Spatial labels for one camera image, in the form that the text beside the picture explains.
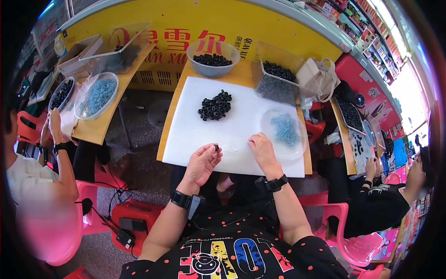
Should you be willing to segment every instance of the plastic tray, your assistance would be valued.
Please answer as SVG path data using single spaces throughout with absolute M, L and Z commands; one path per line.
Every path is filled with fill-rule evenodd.
M 91 56 L 101 44 L 102 40 L 99 34 L 78 42 L 60 60 L 57 68 L 65 77 L 71 76 L 75 79 L 88 77 L 90 73 L 79 59 L 84 56 Z
M 369 122 L 367 120 L 364 119 L 363 121 L 363 125 L 364 125 L 364 130 L 366 135 L 366 141 L 370 146 L 375 147 L 376 146 L 376 138 L 375 138 L 375 133 L 373 131 L 372 126 L 369 124 Z
M 51 96 L 50 102 L 48 103 L 48 111 L 51 110 L 51 105 L 53 104 L 54 99 L 56 98 L 56 96 L 59 94 L 60 90 L 62 89 L 62 86 L 69 80 L 73 81 L 73 85 L 71 86 L 70 91 L 68 92 L 68 94 L 65 97 L 65 100 L 63 100 L 63 102 L 60 104 L 60 106 L 57 108 L 58 111 L 62 111 L 63 108 L 65 107 L 65 105 L 68 103 L 68 101 L 70 100 L 71 96 L 73 95 L 73 89 L 74 89 L 74 78 L 73 77 L 68 77 L 66 79 L 64 79 L 54 90 L 53 95 Z
M 267 136 L 273 143 L 274 154 L 277 160 L 280 162 L 290 161 L 300 158 L 307 146 L 308 137 L 306 134 L 305 125 L 302 124 L 296 113 L 289 113 L 292 119 L 296 121 L 297 128 L 296 133 L 301 136 L 301 142 L 296 142 L 294 146 L 288 146 L 285 142 L 278 141 L 274 135 L 274 124 L 270 124 L 269 121 L 272 117 L 279 116 L 281 113 L 287 113 L 280 109 L 271 109 L 265 112 L 260 120 L 260 130 Z
M 344 121 L 345 126 L 347 126 L 347 128 L 349 128 L 350 130 L 353 130 L 353 131 L 355 131 L 355 132 L 358 132 L 358 133 L 363 134 L 364 136 L 366 136 L 366 133 L 364 132 L 364 131 L 365 131 L 365 128 L 364 128 L 364 122 L 361 121 L 361 123 L 362 123 L 362 129 L 363 129 L 362 131 L 359 131 L 359 130 L 357 130 L 356 128 L 353 128 L 353 127 L 347 125 L 347 122 L 345 121 L 344 113 L 342 112 L 341 108 L 339 107 L 338 100 L 337 100 L 336 97 L 334 97 L 334 96 L 333 96 L 333 99 L 334 99 L 336 105 L 338 106 L 339 111 L 341 112 L 342 120 Z
M 203 65 L 194 61 L 194 55 L 213 55 L 214 53 L 217 55 L 223 55 L 226 60 L 231 60 L 232 64 L 228 66 L 215 67 Z M 231 71 L 233 66 L 240 61 L 240 53 L 235 47 L 226 42 L 209 39 L 193 42 L 187 47 L 186 54 L 192 63 L 193 70 L 197 74 L 211 79 L 221 78 L 222 76 L 226 75 L 229 73 L 229 71 Z
M 271 75 L 265 72 L 263 66 L 265 61 L 276 63 L 285 69 L 290 69 L 296 75 L 302 67 L 308 67 L 302 57 L 260 41 L 256 41 L 256 49 L 259 60 L 251 63 L 251 69 L 254 90 L 259 97 L 292 106 L 296 106 L 298 99 L 298 106 L 304 106 L 314 100 L 314 97 L 318 95 L 317 91 Z
M 373 133 L 375 134 L 376 137 L 376 143 L 385 150 L 386 144 L 384 143 L 384 137 L 383 134 L 381 133 L 380 124 L 375 118 L 370 117 L 370 115 L 367 117 L 367 121 L 370 123 L 370 126 L 372 126 Z
M 86 116 L 88 107 L 85 104 L 85 101 L 86 101 L 87 97 L 89 96 L 89 94 L 91 94 L 91 90 L 88 89 L 88 92 L 83 95 L 78 94 L 76 101 L 74 102 L 74 115 L 78 119 L 82 119 L 82 120 L 95 119 L 95 118 L 99 117 L 101 114 L 103 114 L 108 109 L 108 107 L 110 107 L 110 105 L 113 103 L 113 100 L 116 97 L 116 93 L 118 92 L 119 79 L 114 73 L 102 73 L 102 74 L 98 75 L 98 80 L 99 79 L 107 79 L 107 78 L 114 79 L 116 81 L 116 88 L 115 88 L 115 91 L 113 92 L 113 95 L 111 96 L 111 98 L 107 101 L 107 103 L 97 113 L 88 117 L 88 116 Z
M 92 54 L 79 59 L 85 68 L 92 74 L 104 72 L 116 74 L 126 73 L 138 54 L 149 45 L 150 22 L 134 23 L 118 26 L 103 34 L 102 44 Z M 116 46 L 125 43 L 123 48 L 115 51 Z

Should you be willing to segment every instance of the cardboard box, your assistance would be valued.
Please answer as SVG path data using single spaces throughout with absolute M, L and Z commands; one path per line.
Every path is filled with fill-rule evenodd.
M 80 58 L 91 56 L 102 44 L 101 35 L 97 34 L 75 44 L 61 59 L 57 68 L 65 77 L 75 79 L 88 77 L 90 72 L 84 67 Z

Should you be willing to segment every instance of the small fan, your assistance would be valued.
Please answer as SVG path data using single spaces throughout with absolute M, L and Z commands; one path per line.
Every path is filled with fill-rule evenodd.
M 358 108 L 363 108 L 365 107 L 365 98 L 364 95 L 362 95 L 361 93 L 357 93 L 355 95 L 355 105 Z
M 66 54 L 66 47 L 61 38 L 56 37 L 54 39 L 54 51 L 57 57 L 62 58 Z

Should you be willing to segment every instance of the table leg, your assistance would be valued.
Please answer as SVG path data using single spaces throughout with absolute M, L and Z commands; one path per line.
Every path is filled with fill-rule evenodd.
M 128 136 L 127 126 L 125 125 L 124 117 L 122 115 L 122 112 L 124 111 L 124 108 L 122 107 L 122 103 L 121 102 L 119 102 L 118 110 L 119 110 L 119 117 L 121 118 L 122 128 L 124 130 L 124 135 L 125 135 L 125 138 L 127 139 L 128 147 L 129 147 L 130 150 L 132 150 L 132 148 L 133 148 L 132 141 L 130 140 L 130 137 Z

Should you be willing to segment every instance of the poster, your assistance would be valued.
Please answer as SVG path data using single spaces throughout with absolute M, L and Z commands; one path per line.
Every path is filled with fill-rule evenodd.
M 385 232 L 378 232 L 378 234 L 383 238 L 383 245 L 378 254 L 376 254 L 372 261 L 383 261 L 389 262 L 392 260 L 392 253 L 398 239 L 398 234 L 400 229 L 391 229 Z

